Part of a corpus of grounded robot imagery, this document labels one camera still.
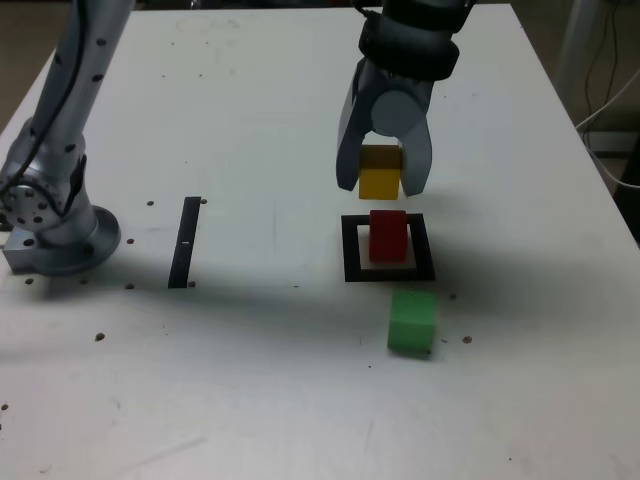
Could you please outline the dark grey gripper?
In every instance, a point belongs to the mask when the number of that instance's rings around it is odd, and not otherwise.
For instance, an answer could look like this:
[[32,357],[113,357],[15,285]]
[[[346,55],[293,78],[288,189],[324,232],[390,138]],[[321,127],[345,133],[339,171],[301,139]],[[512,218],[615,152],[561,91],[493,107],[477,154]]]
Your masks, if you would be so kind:
[[[432,144],[426,113],[433,81],[393,74],[361,59],[341,111],[336,154],[336,180],[340,189],[352,191],[359,179],[360,149],[371,130],[398,140],[402,149],[401,184],[407,197],[423,192],[432,166]],[[367,93],[380,95],[374,102]]]

